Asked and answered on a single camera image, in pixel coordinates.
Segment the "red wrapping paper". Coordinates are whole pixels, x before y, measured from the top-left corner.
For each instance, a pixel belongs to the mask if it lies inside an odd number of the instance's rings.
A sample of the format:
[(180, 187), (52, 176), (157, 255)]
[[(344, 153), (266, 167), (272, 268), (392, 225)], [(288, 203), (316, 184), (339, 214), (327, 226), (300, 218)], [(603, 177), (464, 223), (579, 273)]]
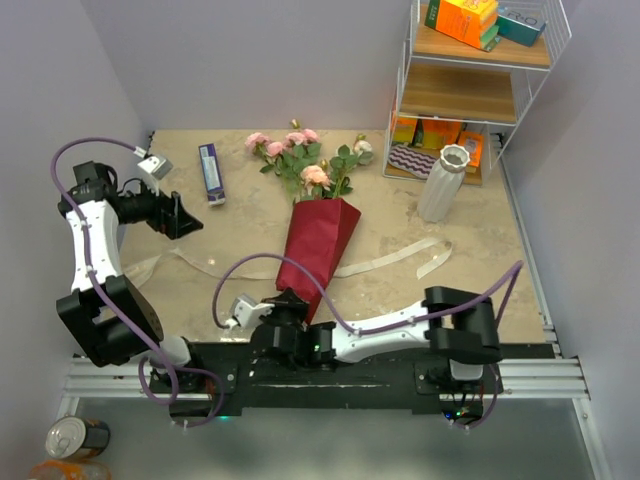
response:
[(276, 289), (291, 288), (308, 304), (307, 324), (319, 307), (320, 290), (333, 278), (360, 217), (361, 212), (341, 198), (302, 201), (293, 208), (284, 256), (309, 273), (283, 262)]

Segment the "pink rose bouquet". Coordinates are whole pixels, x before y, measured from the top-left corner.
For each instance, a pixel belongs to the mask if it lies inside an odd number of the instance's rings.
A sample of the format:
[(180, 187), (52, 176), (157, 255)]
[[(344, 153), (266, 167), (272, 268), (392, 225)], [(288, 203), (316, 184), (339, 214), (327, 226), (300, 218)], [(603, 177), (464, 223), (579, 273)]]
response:
[(272, 173), (281, 181), (285, 192), (296, 204), (308, 200), (337, 199), (353, 191), (352, 172), (369, 165), (374, 150), (364, 134), (350, 144), (336, 149), (329, 159), (321, 157), (319, 134), (292, 119), (291, 131), (282, 140), (273, 140), (262, 132), (247, 136), (247, 151), (263, 162), (262, 174)]

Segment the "beige printed ribbon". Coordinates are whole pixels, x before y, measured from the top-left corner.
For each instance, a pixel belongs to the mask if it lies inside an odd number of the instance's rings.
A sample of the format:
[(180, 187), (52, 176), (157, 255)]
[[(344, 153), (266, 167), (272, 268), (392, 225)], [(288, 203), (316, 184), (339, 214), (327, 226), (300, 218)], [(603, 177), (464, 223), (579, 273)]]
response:
[[(373, 260), (339, 267), (335, 270), (334, 277), (348, 278), (377, 270), (403, 261), (423, 251), (431, 250), (435, 247), (441, 248), (441, 251), (436, 255), (431, 255), (428, 258), (428, 261), (416, 270), (416, 278), (420, 280), (442, 266), (450, 258), (453, 251), (453, 244), (451, 241), (435, 237), (427, 237), (388, 255), (378, 257)], [(178, 258), (188, 264), (191, 268), (208, 275), (211, 278), (221, 279), (224, 273), (223, 270), (215, 268), (214, 260), (207, 261), (206, 263), (198, 262), (179, 248), (175, 248), (161, 255), (137, 262), (126, 267), (123, 272), (133, 279), (136, 286), (142, 286), (152, 278), (157, 267), (161, 264), (167, 263), (171, 258)]]

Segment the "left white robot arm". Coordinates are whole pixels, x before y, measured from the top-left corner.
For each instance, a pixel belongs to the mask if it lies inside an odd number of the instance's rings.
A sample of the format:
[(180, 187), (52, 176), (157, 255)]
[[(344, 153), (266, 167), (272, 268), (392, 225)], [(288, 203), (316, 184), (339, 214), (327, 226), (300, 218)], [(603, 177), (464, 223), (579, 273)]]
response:
[(196, 392), (206, 383), (207, 368), (191, 358), (185, 339), (164, 334), (151, 304), (123, 273), (117, 246), (122, 224), (144, 222), (171, 240), (202, 229), (178, 192), (161, 191), (159, 182), (171, 168), (164, 157), (144, 158), (138, 164), (140, 189), (132, 193), (119, 190), (117, 174), (108, 165), (89, 161), (75, 166), (77, 184), (58, 204), (72, 230), (74, 279), (56, 310), (96, 366), (122, 365), (149, 351), (139, 336), (145, 333), (175, 365), (173, 382)]

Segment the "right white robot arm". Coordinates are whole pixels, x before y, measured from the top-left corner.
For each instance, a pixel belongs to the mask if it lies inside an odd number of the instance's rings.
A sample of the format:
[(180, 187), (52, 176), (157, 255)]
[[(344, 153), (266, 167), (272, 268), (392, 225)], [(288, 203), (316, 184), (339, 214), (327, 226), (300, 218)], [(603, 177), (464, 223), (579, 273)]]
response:
[(447, 359), (448, 386), (469, 392), (481, 380), (478, 365), (503, 359), (492, 300), (449, 287), (430, 287), (425, 298), (401, 310), (342, 324), (303, 328), (266, 321), (251, 335), (257, 358), (295, 370), (329, 370), (381, 354), (427, 350)]

